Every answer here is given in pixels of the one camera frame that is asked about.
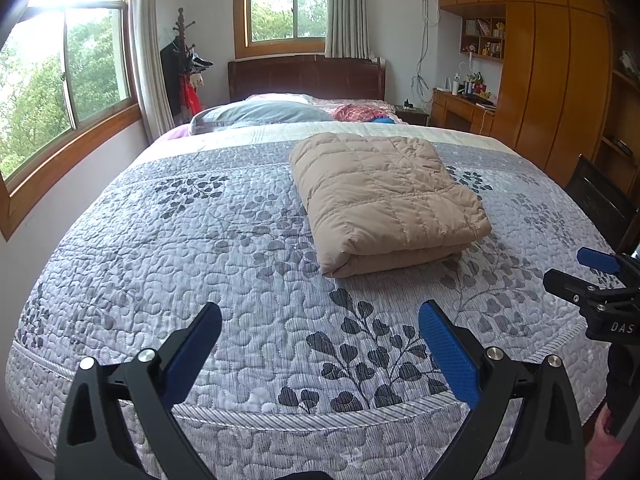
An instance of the window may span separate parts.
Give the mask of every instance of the window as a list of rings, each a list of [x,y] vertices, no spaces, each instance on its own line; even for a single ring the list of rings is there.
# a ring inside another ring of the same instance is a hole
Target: window
[[[327,0],[234,0],[236,57],[324,52]]]
[[[131,104],[124,0],[30,0],[0,50],[0,174]]]
[[[2,7],[0,16],[10,20],[12,13]],[[30,0],[0,43],[5,239],[72,167],[140,120],[127,69],[127,19],[126,0]]]

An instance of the green foliage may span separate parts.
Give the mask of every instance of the green foliage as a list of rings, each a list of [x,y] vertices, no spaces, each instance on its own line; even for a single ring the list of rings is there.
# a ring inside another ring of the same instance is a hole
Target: green foliage
[[[78,119],[120,100],[113,60],[111,16],[71,28],[70,82]],[[9,42],[0,50],[0,172],[7,177],[70,128],[58,56],[37,64],[20,59]]]
[[[324,38],[326,20],[326,0],[298,0],[299,38]],[[251,0],[251,32],[252,41],[293,38],[293,14],[274,10],[268,0]]]

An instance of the curtain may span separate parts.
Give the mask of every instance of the curtain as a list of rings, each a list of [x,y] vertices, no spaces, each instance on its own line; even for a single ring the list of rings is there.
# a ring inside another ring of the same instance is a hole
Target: curtain
[[[149,143],[174,127],[158,46],[156,0],[130,0],[129,38],[138,103]]]
[[[327,0],[326,57],[367,59],[367,0]]]

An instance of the folded beige comforter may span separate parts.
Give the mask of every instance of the folded beige comforter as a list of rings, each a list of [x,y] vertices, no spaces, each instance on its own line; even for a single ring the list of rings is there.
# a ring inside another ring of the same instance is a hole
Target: folded beige comforter
[[[491,232],[427,140],[317,134],[289,160],[325,276],[430,262]]]

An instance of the nightstand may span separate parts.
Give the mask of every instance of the nightstand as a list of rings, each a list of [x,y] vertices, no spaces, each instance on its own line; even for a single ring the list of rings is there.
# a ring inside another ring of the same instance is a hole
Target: nightstand
[[[395,106],[396,115],[400,117],[405,123],[415,124],[416,126],[426,126],[429,115],[427,112],[420,110],[420,108],[404,108],[402,106]]]

